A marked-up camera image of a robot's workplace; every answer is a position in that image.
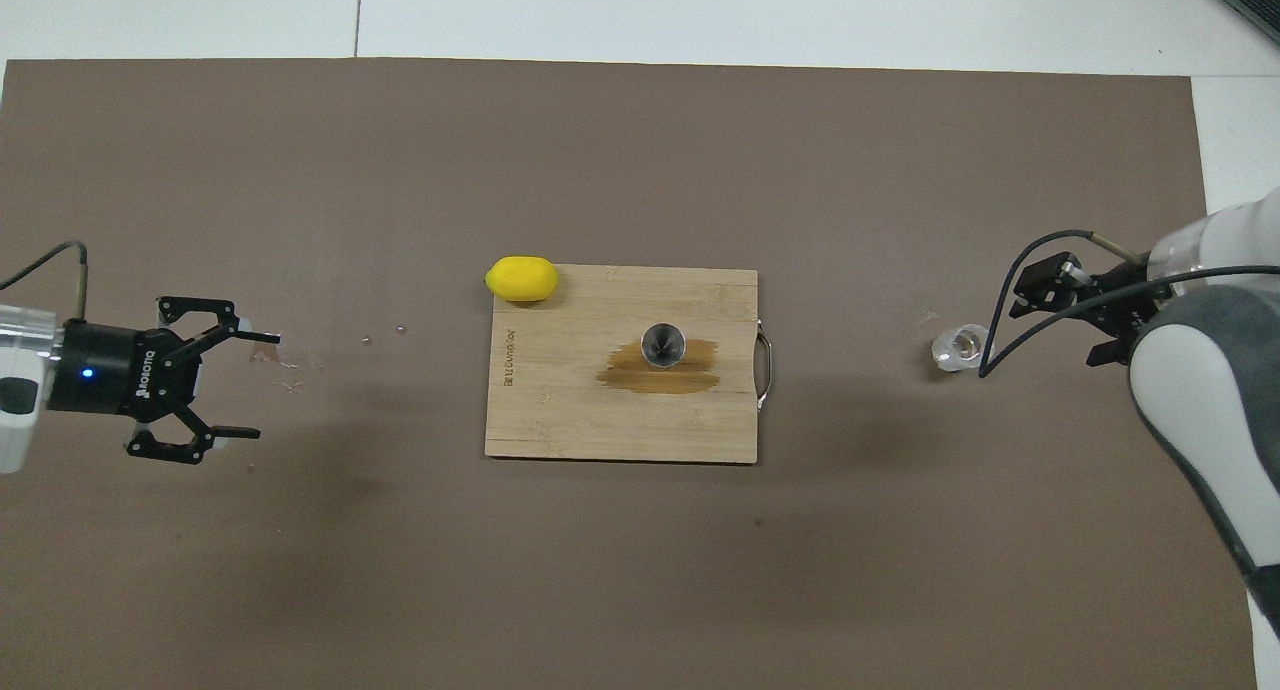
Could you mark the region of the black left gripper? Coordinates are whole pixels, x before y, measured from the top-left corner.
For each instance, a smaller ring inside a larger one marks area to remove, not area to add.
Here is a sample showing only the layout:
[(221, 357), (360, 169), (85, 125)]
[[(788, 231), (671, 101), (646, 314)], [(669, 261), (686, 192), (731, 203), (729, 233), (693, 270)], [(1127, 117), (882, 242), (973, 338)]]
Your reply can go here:
[(164, 419), (169, 415), (192, 431), (187, 443), (157, 440), (150, 424), (140, 422), (125, 440), (128, 456), (180, 465), (198, 465), (227, 440), (257, 440), (256, 428), (207, 425), (192, 408), (201, 356), (230, 339), (280, 344), (282, 335), (256, 333), (236, 312), (232, 301), (195, 297), (159, 297), (165, 325), (189, 314), (216, 317), (216, 324), (195, 338), (155, 326), (134, 330), (69, 320), (61, 326), (58, 362), (52, 366), (47, 407), (54, 411), (119, 415), (129, 419)]

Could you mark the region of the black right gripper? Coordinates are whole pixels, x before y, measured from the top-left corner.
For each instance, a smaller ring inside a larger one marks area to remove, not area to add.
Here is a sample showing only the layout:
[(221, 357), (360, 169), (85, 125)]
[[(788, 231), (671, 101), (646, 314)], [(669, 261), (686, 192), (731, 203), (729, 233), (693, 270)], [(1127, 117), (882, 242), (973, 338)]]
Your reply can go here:
[[(1033, 312), (1057, 314), (1076, 302), (1076, 294), (1085, 289), (1085, 300), (1097, 294), (1120, 291), (1148, 280), (1144, 270), (1110, 270), (1105, 274), (1089, 275), (1075, 253), (1052, 253), (1052, 256), (1032, 262), (1014, 283), (1012, 317), (1024, 317)], [(1137, 343), (1135, 335), (1156, 315), (1166, 301), (1166, 285), (1126, 294), (1120, 300), (1098, 303), (1085, 311), (1085, 321), (1096, 326), (1111, 341), (1093, 344), (1088, 352), (1088, 366), (1130, 364)]]

